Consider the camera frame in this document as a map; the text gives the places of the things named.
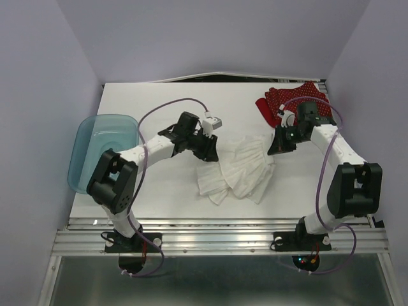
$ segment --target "red polka dot fabric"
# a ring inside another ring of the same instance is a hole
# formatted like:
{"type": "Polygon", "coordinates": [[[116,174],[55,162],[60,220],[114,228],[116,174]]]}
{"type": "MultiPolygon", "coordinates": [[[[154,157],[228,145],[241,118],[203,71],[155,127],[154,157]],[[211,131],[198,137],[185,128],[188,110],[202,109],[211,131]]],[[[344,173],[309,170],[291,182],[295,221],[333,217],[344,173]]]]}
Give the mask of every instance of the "red polka dot fabric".
{"type": "MultiPolygon", "coordinates": [[[[265,93],[265,99],[261,98],[257,100],[256,105],[260,112],[262,113],[262,116],[267,121],[267,123],[273,128],[275,128],[276,125],[281,123],[281,118],[277,115],[281,104],[284,104],[290,99],[302,96],[320,98],[329,103],[329,101],[326,98],[326,95],[320,92],[313,82],[305,82],[302,86],[295,89],[276,89],[272,87],[271,89],[269,89],[268,92],[265,93]]],[[[285,109],[290,110],[291,112],[297,115],[298,105],[308,100],[309,99],[299,99],[297,101],[290,103],[285,109]]],[[[329,106],[319,102],[316,102],[316,104],[320,116],[322,117],[332,116],[332,111],[329,106]]]]}

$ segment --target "black mount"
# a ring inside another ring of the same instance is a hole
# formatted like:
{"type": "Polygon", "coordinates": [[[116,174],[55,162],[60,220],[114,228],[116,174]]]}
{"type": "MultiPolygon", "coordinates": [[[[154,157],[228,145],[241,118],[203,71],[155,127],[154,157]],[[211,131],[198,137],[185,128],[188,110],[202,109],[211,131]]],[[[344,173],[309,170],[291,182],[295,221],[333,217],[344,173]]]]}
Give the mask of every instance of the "black mount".
{"type": "Polygon", "coordinates": [[[199,117],[189,112],[183,112],[176,124],[158,132],[158,135],[165,136],[174,143],[173,156],[184,150],[190,150],[194,156],[202,161],[218,161],[215,147],[217,137],[216,135],[205,136],[203,128],[196,130],[199,123],[199,117]]]}
{"type": "Polygon", "coordinates": [[[288,153],[296,150],[296,144],[307,142],[312,136],[313,127],[322,124],[336,125],[333,117],[322,117],[317,110],[316,102],[306,101],[298,105],[298,125],[275,128],[275,137],[268,150],[268,155],[288,153]]]}
{"type": "MultiPolygon", "coordinates": [[[[162,233],[143,233],[143,236],[153,241],[155,238],[162,240],[162,233]]],[[[115,254],[115,253],[142,253],[143,240],[138,235],[133,235],[132,238],[126,238],[119,234],[117,231],[106,233],[106,238],[113,240],[115,243],[111,246],[105,245],[105,253],[115,254]]],[[[158,253],[159,251],[147,244],[148,253],[158,253]]]]}
{"type": "Polygon", "coordinates": [[[292,256],[293,263],[301,270],[315,272],[320,265],[320,256],[302,255],[292,256]]]}
{"type": "Polygon", "coordinates": [[[383,169],[376,163],[338,165],[326,198],[331,214],[341,219],[347,215],[363,217],[376,213],[382,177],[383,169]]]}
{"type": "Polygon", "coordinates": [[[273,233],[274,241],[271,243],[271,249],[277,252],[310,252],[319,245],[320,251],[330,251],[332,246],[330,243],[324,243],[324,238],[328,234],[311,235],[306,232],[305,218],[301,218],[296,225],[295,231],[276,231],[273,233]]]}
{"type": "Polygon", "coordinates": [[[131,203],[138,173],[137,165],[126,161],[112,149],[102,153],[89,180],[87,193],[112,214],[123,212],[131,203]],[[115,180],[112,174],[119,172],[115,180]]]}

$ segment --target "white napkin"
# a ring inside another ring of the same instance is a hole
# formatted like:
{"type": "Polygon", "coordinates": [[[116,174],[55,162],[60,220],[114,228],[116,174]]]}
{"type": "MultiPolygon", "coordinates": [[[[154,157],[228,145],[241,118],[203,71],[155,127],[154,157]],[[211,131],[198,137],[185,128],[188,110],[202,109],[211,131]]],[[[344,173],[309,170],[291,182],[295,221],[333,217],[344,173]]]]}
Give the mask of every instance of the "white napkin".
{"type": "Polygon", "coordinates": [[[273,157],[267,155],[273,138],[246,136],[239,140],[217,142],[219,162],[201,163],[197,167],[198,188],[220,205],[228,190],[242,199],[259,203],[273,173],[273,157]]]}

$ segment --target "white wall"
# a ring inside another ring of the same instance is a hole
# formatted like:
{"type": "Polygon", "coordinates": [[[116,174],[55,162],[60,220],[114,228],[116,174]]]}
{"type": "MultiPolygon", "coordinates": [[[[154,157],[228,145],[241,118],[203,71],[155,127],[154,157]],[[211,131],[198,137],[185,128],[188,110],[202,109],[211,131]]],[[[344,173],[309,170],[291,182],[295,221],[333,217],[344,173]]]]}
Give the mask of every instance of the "white wall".
{"type": "Polygon", "coordinates": [[[328,78],[342,133],[384,171],[379,216],[408,302],[408,2],[372,0],[328,78]]]}
{"type": "Polygon", "coordinates": [[[0,1],[0,305],[36,305],[101,87],[54,0],[0,1]]]}
{"type": "Polygon", "coordinates": [[[104,82],[326,78],[369,0],[58,0],[104,82]]]}

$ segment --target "white tabletop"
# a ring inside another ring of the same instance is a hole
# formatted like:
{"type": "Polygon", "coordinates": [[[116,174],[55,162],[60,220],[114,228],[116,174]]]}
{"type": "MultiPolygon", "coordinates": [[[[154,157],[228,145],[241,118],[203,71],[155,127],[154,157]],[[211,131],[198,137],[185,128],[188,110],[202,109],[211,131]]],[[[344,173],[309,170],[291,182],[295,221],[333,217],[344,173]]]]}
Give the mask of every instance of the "white tabletop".
{"type": "MultiPolygon", "coordinates": [[[[299,83],[137,83],[106,84],[98,114],[120,113],[139,120],[167,101],[196,98],[212,115],[222,119],[216,130],[219,139],[244,135],[267,135],[273,129],[265,122],[255,101],[271,87],[292,89],[299,83]]],[[[183,111],[204,116],[194,102],[167,106],[149,116],[142,124],[145,139],[175,123],[183,111]]],[[[201,161],[183,152],[147,170],[145,182],[133,211],[136,218],[288,218],[314,211],[317,179],[323,156],[312,143],[301,143],[292,153],[275,156],[276,167],[259,205],[251,200],[228,196],[220,206],[198,193],[195,167],[201,161]]],[[[326,198],[333,170],[326,169],[321,201],[326,198]]],[[[71,217],[106,217],[88,195],[77,194],[71,217]]]]}

